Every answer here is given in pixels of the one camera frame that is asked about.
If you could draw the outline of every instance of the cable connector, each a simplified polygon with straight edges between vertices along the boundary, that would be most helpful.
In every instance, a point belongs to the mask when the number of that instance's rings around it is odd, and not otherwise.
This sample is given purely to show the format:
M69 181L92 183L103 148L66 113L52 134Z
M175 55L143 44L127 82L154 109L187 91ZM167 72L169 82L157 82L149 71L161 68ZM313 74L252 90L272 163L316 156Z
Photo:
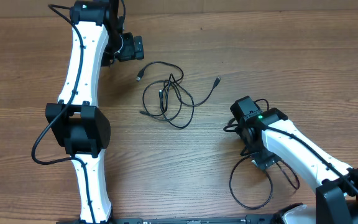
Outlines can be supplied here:
M219 82L221 82L221 76L220 75L215 79L213 88L217 87Z
M136 81L140 81L142 77L144 76L144 69L140 70L139 73L136 76Z

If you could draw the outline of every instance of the wooden table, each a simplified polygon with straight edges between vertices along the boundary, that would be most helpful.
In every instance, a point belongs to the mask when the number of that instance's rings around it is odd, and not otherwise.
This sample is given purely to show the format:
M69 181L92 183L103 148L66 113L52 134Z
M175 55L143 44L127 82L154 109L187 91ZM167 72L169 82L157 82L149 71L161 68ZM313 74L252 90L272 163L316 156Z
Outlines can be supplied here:
M246 95L268 99L317 145L358 167L358 11L131 16L126 29L143 37L145 59L102 68L99 80L99 105L111 123L105 163L115 217L234 217L295 202L313 205L311 189L301 181L294 192L276 167L269 169L274 198L266 207L247 211L232 199L229 174L244 144L222 128L232 118L229 107ZM40 166L30 156L70 53L71 29L63 19L0 19L0 223L79 217L71 163ZM178 75L156 65L137 83L137 72L153 60L181 66L182 84L195 101L222 77L184 130L139 114L144 88L170 72ZM159 89L146 95L154 111ZM173 94L170 101L178 105ZM185 108L177 122L189 115ZM48 133L37 156L66 155ZM248 205L269 193L250 161L238 168L233 185Z

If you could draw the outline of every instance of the wall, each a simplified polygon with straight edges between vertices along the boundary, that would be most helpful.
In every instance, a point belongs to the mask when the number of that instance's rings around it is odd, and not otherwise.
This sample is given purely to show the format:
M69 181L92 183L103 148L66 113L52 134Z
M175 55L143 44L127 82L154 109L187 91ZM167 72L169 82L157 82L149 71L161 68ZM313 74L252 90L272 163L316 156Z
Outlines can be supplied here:
M56 16L47 4L75 0L0 0L0 17ZM358 0L126 0L128 14L358 9Z

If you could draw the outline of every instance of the beige wall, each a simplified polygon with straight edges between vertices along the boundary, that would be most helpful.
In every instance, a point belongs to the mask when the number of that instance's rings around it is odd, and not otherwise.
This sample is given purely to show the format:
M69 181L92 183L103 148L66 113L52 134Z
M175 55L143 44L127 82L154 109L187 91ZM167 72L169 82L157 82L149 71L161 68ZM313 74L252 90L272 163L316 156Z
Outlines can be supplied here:
M0 0L0 17L56 16L47 4L75 0ZM126 0L128 14L358 9L358 0Z

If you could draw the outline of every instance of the table surface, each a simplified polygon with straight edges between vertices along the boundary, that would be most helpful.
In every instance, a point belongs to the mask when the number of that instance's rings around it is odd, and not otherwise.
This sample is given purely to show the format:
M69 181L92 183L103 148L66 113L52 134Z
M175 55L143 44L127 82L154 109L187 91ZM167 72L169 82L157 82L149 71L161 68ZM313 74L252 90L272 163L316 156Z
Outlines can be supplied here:
M222 128L232 118L229 107L247 95L268 99L317 145L358 167L358 11L128 16L126 29L143 37L145 59L102 68L99 79L99 105L111 123L105 169L115 217L238 217L295 202L314 205L313 191L301 181L295 192L276 167L269 169L274 194L267 206L247 211L232 199L229 175L244 144ZM71 29L60 18L0 19L0 223L79 217L71 163L40 166L30 156L70 53ZM139 114L144 88L178 75L154 65L136 82L154 60L181 66L182 85L195 101L222 77L186 129ZM152 111L160 88L146 94ZM173 94L170 102L173 114ZM177 123L190 112L183 109ZM37 156L66 155L49 132ZM269 182L250 161L238 167L233 187L248 205L269 194Z

